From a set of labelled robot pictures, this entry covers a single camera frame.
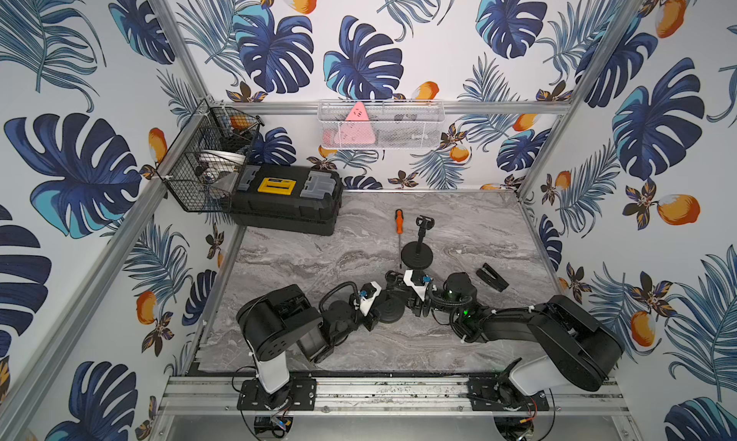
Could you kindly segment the orange handled screwdriver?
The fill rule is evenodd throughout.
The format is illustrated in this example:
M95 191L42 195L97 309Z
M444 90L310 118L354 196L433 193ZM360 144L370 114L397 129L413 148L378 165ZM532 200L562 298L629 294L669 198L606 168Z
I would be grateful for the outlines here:
M401 251L403 249L403 245L402 245L403 225L404 225L403 211L401 209L396 209L395 210L395 233L397 233L397 253L398 253L399 268L402 268Z

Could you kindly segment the black clip piece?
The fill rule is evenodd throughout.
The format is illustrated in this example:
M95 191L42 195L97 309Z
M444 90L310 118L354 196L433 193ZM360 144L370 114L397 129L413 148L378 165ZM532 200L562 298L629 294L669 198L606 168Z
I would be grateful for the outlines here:
M483 264L476 270L476 276L485 284L498 292L506 291L509 283L489 264Z

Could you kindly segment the black plastic toolbox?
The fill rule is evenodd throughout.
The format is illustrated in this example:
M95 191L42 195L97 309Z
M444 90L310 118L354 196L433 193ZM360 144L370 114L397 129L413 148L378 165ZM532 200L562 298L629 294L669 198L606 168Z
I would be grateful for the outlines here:
M343 191L334 170L249 165L231 196L230 216L246 227L331 236Z

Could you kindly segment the black round base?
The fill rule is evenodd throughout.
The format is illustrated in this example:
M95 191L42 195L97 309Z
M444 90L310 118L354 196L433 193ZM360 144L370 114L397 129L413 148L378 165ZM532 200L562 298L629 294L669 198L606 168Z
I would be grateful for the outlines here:
M397 322L405 312L405 302L396 296L387 295L381 300L377 307L374 308L376 316L380 323L392 324Z
M426 269L434 260L433 251L429 245L411 241L400 253L401 261L409 269Z

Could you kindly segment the clear mesh wall tray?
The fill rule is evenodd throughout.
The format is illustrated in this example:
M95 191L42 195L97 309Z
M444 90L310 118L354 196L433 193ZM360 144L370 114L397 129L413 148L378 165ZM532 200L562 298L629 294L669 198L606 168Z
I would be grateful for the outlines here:
M338 147L333 138L357 101L322 101L317 118L322 146L327 149L425 149L437 147L445 123L445 108L435 101L362 101L376 134L374 145Z

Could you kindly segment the pink triangle card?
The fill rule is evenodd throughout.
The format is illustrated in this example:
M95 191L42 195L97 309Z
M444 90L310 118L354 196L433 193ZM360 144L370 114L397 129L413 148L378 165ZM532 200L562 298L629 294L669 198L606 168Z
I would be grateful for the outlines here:
M333 141L338 147L364 147L374 145L376 134L370 122L366 106L357 101L350 109L347 118L339 123Z

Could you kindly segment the black stand pole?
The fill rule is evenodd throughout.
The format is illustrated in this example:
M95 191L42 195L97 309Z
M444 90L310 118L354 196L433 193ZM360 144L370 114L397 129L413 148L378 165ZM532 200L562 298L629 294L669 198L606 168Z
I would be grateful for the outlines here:
M416 254L420 254L425 247L424 239L427 232L434 228L435 220L429 216L420 215L416 218L418 226L418 240L416 241Z

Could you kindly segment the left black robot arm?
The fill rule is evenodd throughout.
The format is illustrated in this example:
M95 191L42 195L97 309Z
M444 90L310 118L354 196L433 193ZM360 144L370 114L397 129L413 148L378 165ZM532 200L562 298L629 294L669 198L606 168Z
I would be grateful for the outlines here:
M378 283L359 287L348 281L330 289L317 305L297 285L245 304L236 320L256 366L258 388L269 396L285 392L291 381L288 349L297 345L309 362L322 362L359 328L372 330L386 300Z

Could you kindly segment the aluminium front rail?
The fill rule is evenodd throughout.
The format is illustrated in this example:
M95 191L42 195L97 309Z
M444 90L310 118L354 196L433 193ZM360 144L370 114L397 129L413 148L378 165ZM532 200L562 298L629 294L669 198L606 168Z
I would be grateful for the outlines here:
M268 415L276 412L242 395L252 389L245 378L172 378L159 402L165 415ZM441 416L441 415L562 415L628 416L619 386L609 381L596 392L572 385L539 391L523 402L504 408L481 399L491 390L489 379L434 378L307 378L296 383L284 405L289 414L311 416Z

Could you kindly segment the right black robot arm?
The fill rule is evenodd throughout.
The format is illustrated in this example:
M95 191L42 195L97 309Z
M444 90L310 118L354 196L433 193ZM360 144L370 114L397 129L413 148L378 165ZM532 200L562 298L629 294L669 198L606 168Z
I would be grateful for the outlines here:
M496 309L478 301L466 272L448 276L441 289L421 270L385 275L390 293L421 315L448 314L447 326L467 344L493 341L537 343L544 355L513 360L498 376L496 391L532 396L571 383L594 392L601 388L624 353L622 342L589 312L564 295L528 307Z

